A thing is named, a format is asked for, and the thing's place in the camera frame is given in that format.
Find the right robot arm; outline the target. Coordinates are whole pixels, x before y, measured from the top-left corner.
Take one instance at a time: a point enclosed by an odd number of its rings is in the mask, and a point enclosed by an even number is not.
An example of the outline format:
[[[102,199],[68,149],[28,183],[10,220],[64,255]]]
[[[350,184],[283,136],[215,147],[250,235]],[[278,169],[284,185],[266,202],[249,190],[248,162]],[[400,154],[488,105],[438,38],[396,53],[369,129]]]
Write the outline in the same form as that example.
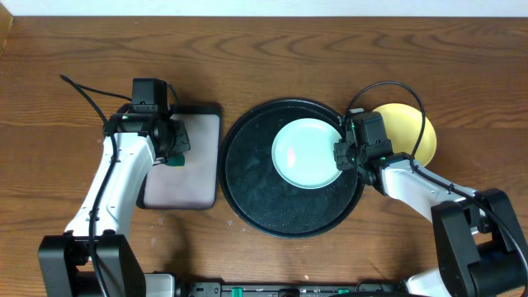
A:
[[[410,206],[433,226],[438,272],[451,296],[495,296],[527,286],[527,244],[507,195],[476,191],[394,153],[379,112],[345,115],[334,145],[340,171]]]

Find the green yellow sponge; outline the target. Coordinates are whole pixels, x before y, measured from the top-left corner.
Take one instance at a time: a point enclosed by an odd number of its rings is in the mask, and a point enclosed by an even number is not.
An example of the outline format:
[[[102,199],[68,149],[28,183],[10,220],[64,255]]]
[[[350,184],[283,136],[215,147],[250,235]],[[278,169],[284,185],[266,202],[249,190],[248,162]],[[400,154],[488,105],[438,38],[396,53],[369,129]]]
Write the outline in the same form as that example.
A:
[[[182,153],[173,155],[167,158],[164,164],[169,167],[183,167],[185,165],[185,156]]]

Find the yellow round plate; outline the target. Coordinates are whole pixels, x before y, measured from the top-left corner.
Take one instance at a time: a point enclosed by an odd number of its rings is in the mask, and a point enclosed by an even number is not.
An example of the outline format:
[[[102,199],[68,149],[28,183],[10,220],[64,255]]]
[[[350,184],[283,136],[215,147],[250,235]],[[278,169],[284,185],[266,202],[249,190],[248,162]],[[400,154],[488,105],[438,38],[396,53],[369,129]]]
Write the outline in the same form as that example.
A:
[[[422,127],[422,113],[408,105],[389,103],[375,108],[384,121],[388,138],[394,153],[411,154]],[[415,158],[426,166],[433,158],[437,147],[436,132],[426,119],[425,130],[418,146]]]

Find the light green plate front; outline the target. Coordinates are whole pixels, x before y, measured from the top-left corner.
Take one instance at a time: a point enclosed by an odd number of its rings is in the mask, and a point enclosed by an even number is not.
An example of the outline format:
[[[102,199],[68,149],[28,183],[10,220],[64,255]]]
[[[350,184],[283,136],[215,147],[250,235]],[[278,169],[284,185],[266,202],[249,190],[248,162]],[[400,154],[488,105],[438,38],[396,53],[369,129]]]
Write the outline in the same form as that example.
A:
[[[341,135],[323,120],[303,118],[277,133],[271,146],[276,171],[289,184],[314,190],[330,185],[342,172],[334,160],[334,144]]]

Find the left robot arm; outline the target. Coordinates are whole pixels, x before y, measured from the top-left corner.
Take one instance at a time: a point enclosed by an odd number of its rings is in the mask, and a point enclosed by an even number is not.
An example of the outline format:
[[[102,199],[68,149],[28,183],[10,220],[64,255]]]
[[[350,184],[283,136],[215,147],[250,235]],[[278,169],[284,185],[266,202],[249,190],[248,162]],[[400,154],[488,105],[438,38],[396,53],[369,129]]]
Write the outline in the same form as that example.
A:
[[[104,125],[97,173],[61,235],[38,250],[49,296],[180,296],[171,273],[142,271],[128,236],[148,172],[190,148],[185,125],[163,113],[116,113]]]

